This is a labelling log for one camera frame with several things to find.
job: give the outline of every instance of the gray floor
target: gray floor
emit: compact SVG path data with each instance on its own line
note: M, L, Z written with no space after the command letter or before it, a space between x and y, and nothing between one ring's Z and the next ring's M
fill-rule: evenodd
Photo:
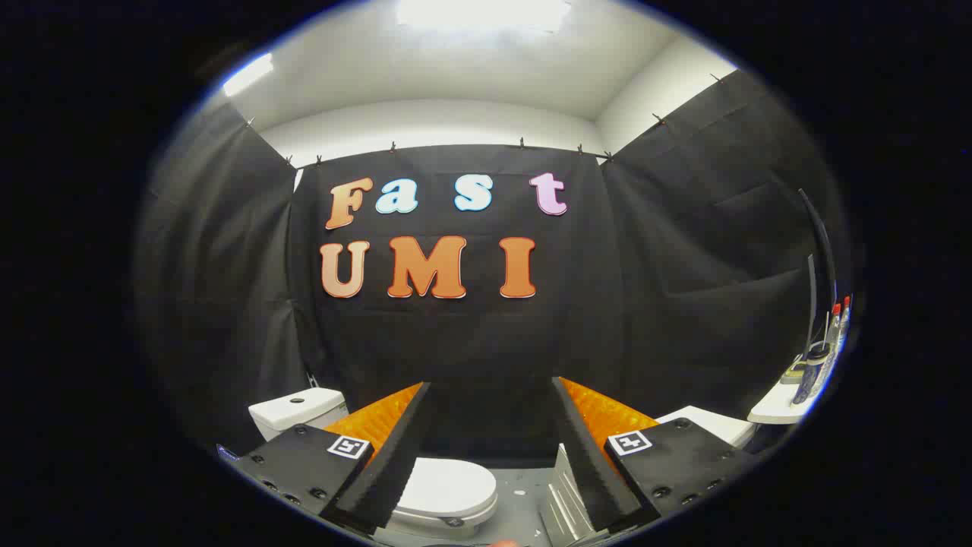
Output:
M424 547L436 543L472 545L512 539L524 547L550 547L550 541L540 520L539 508L544 489L550 481L550 468L490 469L496 477L499 501L496 514L479 526L469 539L450 540L410 535L394 530L378 529L374 539L395 547Z

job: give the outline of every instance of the toilet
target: toilet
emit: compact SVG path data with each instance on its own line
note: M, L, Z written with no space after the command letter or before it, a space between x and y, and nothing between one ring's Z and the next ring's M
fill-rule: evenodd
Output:
M496 477L458 459L418 457L386 529L450 539L475 535L497 507Z
M267 441L298 423L324 428L348 416L340 391L311 387L250 407ZM496 513L496 477L475 463L419 457L385 529L445 539L466 539Z

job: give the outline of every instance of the toilet seat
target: toilet seat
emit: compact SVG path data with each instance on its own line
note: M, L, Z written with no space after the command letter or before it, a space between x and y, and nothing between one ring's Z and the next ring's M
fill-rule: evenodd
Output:
M389 528L443 537L466 535L493 516L498 499L496 477L485 467L419 457Z

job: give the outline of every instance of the black curtain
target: black curtain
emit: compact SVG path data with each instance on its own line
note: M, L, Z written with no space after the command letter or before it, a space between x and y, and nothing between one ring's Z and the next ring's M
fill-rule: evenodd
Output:
M625 279L626 402L653 416L691 404L746 419L806 341L810 254L817 322L829 300L797 189L827 225L838 294L859 276L859 241L823 156L783 102L737 71L602 169Z
M566 213L538 207L530 179L546 172L563 181ZM455 182L489 175L492 202L481 211L457 209ZM374 188L354 221L332 231L334 186L369 177ZM411 178L418 206L381 214L375 203L386 183ZM426 440L428 454L491 465L552 464L549 378L562 375L606 393L621 378L622 294L615 228L604 179L594 158L561 150L507 146L435 146L361 154L304 170L291 221L291 286L301 305L301 340L321 385L341 389L349 410L419 381L432 382L439 412ZM462 283L467 295L443 300L417 292L387 294L392 237L414 236L428 256L443 236L467 240ZM504 237L529 237L528 299L500 295ZM347 280L347 244L366 240L364 286L350 299L328 296L321 282L325 243L345 246L339 279Z
M229 104L189 118L156 163L134 290L158 386L193 441L262 443L247 407L307 387L285 255L295 170Z

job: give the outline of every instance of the orange foam pad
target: orange foam pad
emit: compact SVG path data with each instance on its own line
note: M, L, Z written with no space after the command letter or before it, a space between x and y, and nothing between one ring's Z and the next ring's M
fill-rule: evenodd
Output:
M605 441L608 439L608 436L647 429L658 425L658 422L654 419L610 397L602 395L590 387L571 382L566 378L561 378L560 381L564 384L564 388L567 389L573 405L580 412L580 416L584 420L584 425L587 426L587 430L594 437L594 442L601 449L601 454L611 464L611 467L614 467L614 462L611 461L608 452L605 451Z
M379 399L358 411L339 419L324 428L325 431L338 435L347 435L356 439L365 439L374 447L374 454L368 463L377 456L382 445L392 434L392 429L399 422L399 418L408 408L408 403L412 401L418 393L422 383L416 383L406 387L402 391L396 391L384 399Z

